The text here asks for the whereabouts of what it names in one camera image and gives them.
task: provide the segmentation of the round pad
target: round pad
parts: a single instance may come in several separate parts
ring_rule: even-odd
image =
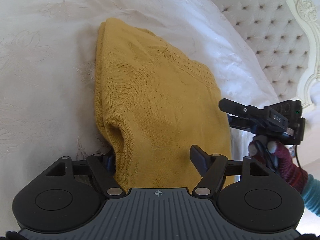
[[[249,206],[259,210],[272,210],[282,203],[280,195],[268,189],[255,189],[249,191],[244,199]]]
[[[59,210],[72,202],[72,195],[66,190],[50,189],[36,197],[36,205],[44,210]]]

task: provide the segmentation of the folded sweater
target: folded sweater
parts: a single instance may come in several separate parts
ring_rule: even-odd
[[[95,80],[96,123],[115,150],[115,179],[126,191],[192,191],[201,179],[189,157],[193,144],[230,158],[228,119],[212,73],[152,32],[114,18],[103,22]]]

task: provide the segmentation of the glove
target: glove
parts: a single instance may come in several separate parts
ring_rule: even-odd
[[[255,140],[260,141],[260,144],[266,146],[271,155],[278,158],[276,166],[281,178],[301,193],[308,181],[308,173],[293,163],[289,150],[280,142],[268,141],[266,136],[255,136],[249,144],[249,154],[258,161],[263,159],[262,163],[266,163],[266,160],[263,158],[263,153],[256,148]]]
[[[268,155],[267,152],[268,137],[256,135],[249,144],[249,155],[266,165],[272,171],[276,172],[278,168],[278,158],[275,155]]]

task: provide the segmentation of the red knit glove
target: red knit glove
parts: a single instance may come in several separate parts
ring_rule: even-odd
[[[289,150],[282,143],[270,141],[268,142],[268,150],[279,159],[278,170],[280,176],[301,193],[308,181],[308,173],[293,163]]]
[[[264,154],[255,147],[255,140],[260,141],[261,146],[267,147],[271,154],[278,157],[277,166],[280,176],[291,187],[301,193],[308,181],[308,173],[293,163],[289,150],[280,142],[268,141],[266,136],[255,136],[248,147],[249,155],[263,164],[266,163],[266,160],[263,158]]]

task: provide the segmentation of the teal sleeve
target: teal sleeve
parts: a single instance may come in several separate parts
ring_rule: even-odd
[[[306,208],[320,217],[320,181],[313,178],[311,174],[308,176],[301,196]]]

